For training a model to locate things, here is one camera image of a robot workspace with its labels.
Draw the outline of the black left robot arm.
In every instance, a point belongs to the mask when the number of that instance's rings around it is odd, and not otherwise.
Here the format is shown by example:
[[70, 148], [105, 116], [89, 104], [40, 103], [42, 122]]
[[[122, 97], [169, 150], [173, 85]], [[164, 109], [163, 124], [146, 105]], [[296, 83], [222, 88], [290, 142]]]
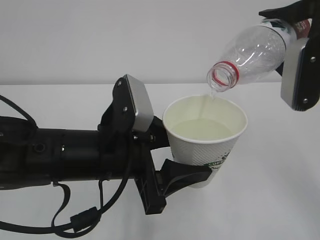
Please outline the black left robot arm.
[[113, 101], [97, 130], [38, 128], [31, 119], [0, 119], [0, 185], [4, 190], [51, 182], [134, 179], [144, 211], [160, 214], [171, 194], [201, 183], [212, 170], [166, 159], [156, 170], [152, 150], [169, 146], [162, 121], [145, 132]]

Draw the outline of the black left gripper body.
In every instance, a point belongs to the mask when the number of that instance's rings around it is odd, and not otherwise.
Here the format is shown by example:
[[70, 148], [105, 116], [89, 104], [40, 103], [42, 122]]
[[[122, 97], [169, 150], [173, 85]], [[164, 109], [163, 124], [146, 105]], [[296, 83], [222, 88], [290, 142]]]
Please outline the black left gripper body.
[[129, 179], [134, 179], [145, 214], [161, 214], [167, 202], [161, 193], [151, 155], [154, 136], [149, 133], [136, 135], [128, 132], [122, 137], [127, 159], [122, 188], [125, 188]]

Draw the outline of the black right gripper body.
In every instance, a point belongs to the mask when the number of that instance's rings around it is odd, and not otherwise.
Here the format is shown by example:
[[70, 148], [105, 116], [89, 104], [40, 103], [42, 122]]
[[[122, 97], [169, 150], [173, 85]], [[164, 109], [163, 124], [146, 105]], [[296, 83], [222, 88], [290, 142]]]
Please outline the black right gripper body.
[[312, 0], [311, 18], [288, 24], [295, 32], [296, 40], [287, 47], [284, 69], [289, 68], [289, 60], [297, 60], [299, 70], [306, 71], [308, 75], [318, 75], [320, 73], [320, 2]]

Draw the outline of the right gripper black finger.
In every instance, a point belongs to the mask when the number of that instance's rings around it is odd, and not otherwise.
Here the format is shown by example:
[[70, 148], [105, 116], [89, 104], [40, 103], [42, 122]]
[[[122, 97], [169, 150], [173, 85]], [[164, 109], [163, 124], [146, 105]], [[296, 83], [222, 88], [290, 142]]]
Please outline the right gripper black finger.
[[287, 6], [262, 10], [258, 15], [265, 19], [279, 19], [294, 24], [312, 17], [313, 1], [299, 0]]

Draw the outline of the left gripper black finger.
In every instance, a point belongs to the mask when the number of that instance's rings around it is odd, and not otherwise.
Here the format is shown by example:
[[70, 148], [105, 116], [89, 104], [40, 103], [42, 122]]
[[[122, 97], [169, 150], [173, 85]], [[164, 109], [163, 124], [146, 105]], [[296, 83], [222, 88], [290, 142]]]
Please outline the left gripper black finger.
[[158, 118], [157, 116], [153, 117], [149, 130], [151, 135], [151, 150], [167, 148], [170, 146], [167, 130], [164, 127], [163, 121], [160, 118]]
[[166, 198], [175, 192], [206, 181], [212, 174], [208, 166], [187, 165], [165, 159], [157, 171], [160, 193]]

